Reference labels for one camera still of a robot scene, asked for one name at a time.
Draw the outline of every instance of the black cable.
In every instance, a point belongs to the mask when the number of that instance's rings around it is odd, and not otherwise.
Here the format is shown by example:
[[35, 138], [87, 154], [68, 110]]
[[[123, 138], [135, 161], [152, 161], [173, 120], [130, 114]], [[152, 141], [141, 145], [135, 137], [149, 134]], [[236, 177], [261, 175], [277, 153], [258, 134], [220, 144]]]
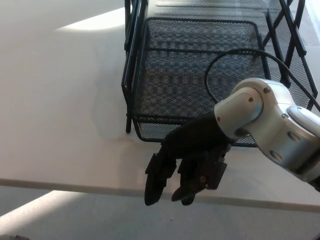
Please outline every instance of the black cable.
[[287, 67], [286, 64], [284, 64], [284, 62], [282, 62], [279, 58], [271, 55], [270, 53], [267, 53], [263, 50], [259, 50], [259, 49], [253, 49], [253, 48], [236, 48], [236, 49], [231, 49], [228, 51], [225, 51], [224, 53], [219, 54], [215, 59], [213, 59], [208, 68], [205, 71], [204, 74], [204, 86], [205, 89], [207, 91], [207, 93], [209, 94], [209, 96], [212, 98], [212, 100], [214, 101], [214, 103], [218, 103], [219, 101], [216, 99], [216, 97], [214, 96], [214, 94], [211, 92], [211, 90], [209, 89], [209, 84], [208, 84], [208, 75], [209, 72], [212, 68], [212, 66], [222, 57], [224, 57], [225, 55], [228, 54], [239, 54], [241, 52], [244, 53], [255, 53], [255, 54], [259, 54], [260, 56], [263, 55], [265, 57], [268, 57], [270, 59], [272, 59], [273, 61], [275, 61], [276, 63], [278, 63], [279, 65], [282, 66], [282, 68], [286, 71], [286, 73], [289, 75], [289, 77], [294, 81], [295, 84], [297, 84], [297, 86], [304, 92], [304, 94], [307, 95], [307, 97], [309, 97], [309, 99], [311, 100], [311, 102], [314, 104], [314, 106], [316, 107], [316, 109], [320, 112], [320, 105], [318, 104], [317, 100], [314, 98], [314, 96], [312, 96], [312, 94], [301, 84], [301, 82], [298, 81], [298, 79], [296, 79], [296, 77], [293, 75], [293, 73], [290, 71], [290, 69]]

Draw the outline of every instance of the white surface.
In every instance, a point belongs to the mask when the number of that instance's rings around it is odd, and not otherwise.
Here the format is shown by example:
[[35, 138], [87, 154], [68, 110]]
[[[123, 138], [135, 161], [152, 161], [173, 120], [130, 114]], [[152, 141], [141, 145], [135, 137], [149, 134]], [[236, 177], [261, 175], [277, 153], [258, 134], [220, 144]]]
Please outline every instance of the white surface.
[[[125, 132], [124, 27], [60, 29], [123, 7], [114, 2], [0, 7], [0, 185], [143, 195], [144, 171], [159, 144]], [[320, 48], [307, 49], [316, 80]], [[198, 200], [320, 209], [319, 193], [256, 149], [234, 149], [226, 162], [218, 190]], [[179, 180], [175, 174], [168, 181], [165, 196]]]

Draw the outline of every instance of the white robot arm segment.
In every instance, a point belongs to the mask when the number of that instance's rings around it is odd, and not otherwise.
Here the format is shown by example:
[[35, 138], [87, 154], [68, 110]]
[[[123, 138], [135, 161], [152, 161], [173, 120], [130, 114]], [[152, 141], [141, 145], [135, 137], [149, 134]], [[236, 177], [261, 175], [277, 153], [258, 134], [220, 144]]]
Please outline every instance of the white robot arm segment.
[[268, 159], [305, 182], [320, 176], [320, 118], [296, 106], [283, 84], [246, 79], [214, 113], [229, 138], [251, 136]]

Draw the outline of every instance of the robotic arm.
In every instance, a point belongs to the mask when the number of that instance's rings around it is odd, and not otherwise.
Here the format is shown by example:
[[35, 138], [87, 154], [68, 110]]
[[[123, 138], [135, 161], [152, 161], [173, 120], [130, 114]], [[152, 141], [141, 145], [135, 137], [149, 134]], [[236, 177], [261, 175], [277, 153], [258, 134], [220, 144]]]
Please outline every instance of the robotic arm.
[[193, 202], [204, 189], [217, 189], [231, 144], [251, 136], [271, 161], [320, 191], [320, 118], [295, 105], [289, 90], [276, 81], [240, 82], [214, 111], [170, 132], [145, 171], [145, 204], [161, 197], [167, 179], [182, 159], [180, 187], [172, 201]]

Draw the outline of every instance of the metal wire basket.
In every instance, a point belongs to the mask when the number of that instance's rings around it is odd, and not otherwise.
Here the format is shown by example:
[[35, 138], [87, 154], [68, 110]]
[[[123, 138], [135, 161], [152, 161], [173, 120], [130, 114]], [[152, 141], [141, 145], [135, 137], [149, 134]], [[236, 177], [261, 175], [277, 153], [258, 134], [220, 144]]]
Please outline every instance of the metal wire basket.
[[[143, 14], [140, 21], [136, 18], [127, 55], [126, 66], [131, 63], [131, 68], [125, 67], [127, 78], [122, 81], [129, 123], [132, 119], [143, 141], [161, 142], [174, 128], [214, 109], [204, 74], [211, 60], [230, 49], [265, 50], [285, 62], [314, 96], [318, 93], [284, 0], [149, 0], [144, 12], [146, 18]], [[311, 107], [281, 67], [260, 56], [240, 53], [221, 58], [209, 72], [208, 83], [220, 101], [246, 78], [281, 81], [297, 105]], [[235, 145], [254, 147], [255, 143], [247, 138]]]

